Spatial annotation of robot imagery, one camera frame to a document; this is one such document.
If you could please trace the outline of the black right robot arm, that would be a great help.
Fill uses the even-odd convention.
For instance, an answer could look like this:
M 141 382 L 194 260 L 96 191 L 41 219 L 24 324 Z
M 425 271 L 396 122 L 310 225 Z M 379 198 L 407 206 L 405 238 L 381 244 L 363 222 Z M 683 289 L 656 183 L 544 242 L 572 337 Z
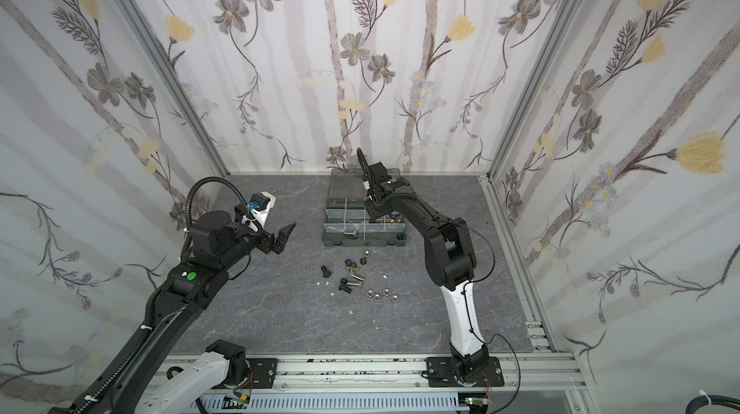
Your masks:
M 370 219 L 399 213 L 424 240 L 424 263 L 429 277 L 439 287 L 448 315 L 451 338 L 450 375 L 432 375 L 429 380 L 447 379 L 450 383 L 472 386 L 482 379 L 493 384 L 486 371 L 491 367 L 489 344 L 479 327 L 474 303 L 474 278 L 477 258 L 471 239 L 481 234 L 459 217 L 443 215 L 417 195 L 410 182 L 389 174 L 383 163 L 368 163 L 357 151 L 366 190 L 363 205 Z

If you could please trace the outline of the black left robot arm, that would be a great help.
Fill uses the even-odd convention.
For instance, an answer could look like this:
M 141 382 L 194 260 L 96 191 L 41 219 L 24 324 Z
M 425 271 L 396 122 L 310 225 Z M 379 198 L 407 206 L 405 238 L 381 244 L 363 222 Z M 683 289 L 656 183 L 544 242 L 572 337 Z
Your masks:
M 209 183 L 221 184 L 237 197 L 233 213 L 209 211 L 193 216 L 197 192 Z M 177 341 L 227 285 L 230 269 L 254 250 L 283 252 L 296 225 L 290 223 L 277 234 L 265 230 L 275 203 L 270 192 L 257 192 L 246 199 L 221 177 L 205 177 L 192 186 L 184 204 L 186 237 L 178 265 L 146 302 L 139 328 L 101 376 L 67 407 L 67 412 L 135 410 Z

